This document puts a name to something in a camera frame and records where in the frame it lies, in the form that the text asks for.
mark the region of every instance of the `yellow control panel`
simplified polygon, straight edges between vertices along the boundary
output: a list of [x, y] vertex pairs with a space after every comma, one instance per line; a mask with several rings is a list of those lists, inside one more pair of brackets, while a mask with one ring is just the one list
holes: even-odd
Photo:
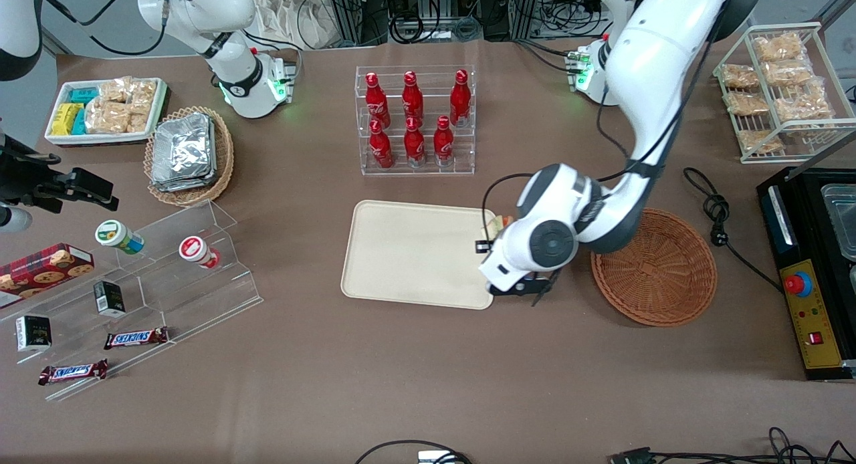
[[785, 297], [794, 322], [806, 369], [841, 366], [838, 344], [829, 326], [811, 260], [803, 260], [779, 271], [785, 284]]

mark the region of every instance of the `cookie box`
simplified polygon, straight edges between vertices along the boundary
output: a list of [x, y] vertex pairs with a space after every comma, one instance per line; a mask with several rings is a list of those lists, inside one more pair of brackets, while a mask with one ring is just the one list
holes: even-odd
[[28, 299], [95, 268], [92, 254], [58, 243], [0, 266], [0, 308]]

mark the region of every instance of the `red emergency stop button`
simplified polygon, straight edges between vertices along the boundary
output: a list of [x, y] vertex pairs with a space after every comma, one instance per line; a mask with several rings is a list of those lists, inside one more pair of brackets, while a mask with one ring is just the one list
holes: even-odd
[[811, 295], [811, 277], [805, 272], [796, 272], [785, 277], [785, 290], [797, 297]]

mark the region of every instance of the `yellow snack box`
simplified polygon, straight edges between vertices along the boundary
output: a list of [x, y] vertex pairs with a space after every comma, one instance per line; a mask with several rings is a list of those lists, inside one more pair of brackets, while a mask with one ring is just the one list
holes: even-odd
[[83, 110], [83, 104], [60, 104], [56, 108], [56, 117], [51, 123], [51, 133], [55, 135], [70, 135], [74, 126], [77, 111]]

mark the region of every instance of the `small black box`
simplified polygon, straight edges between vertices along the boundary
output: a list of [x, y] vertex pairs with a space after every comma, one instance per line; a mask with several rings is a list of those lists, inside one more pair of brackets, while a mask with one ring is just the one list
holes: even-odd
[[119, 318], [125, 315], [125, 302], [122, 300], [122, 288], [109, 281], [95, 284], [95, 303], [98, 313], [107, 317]]
[[51, 346], [51, 320], [40, 315], [22, 315], [15, 321], [18, 352], [45, 350]]

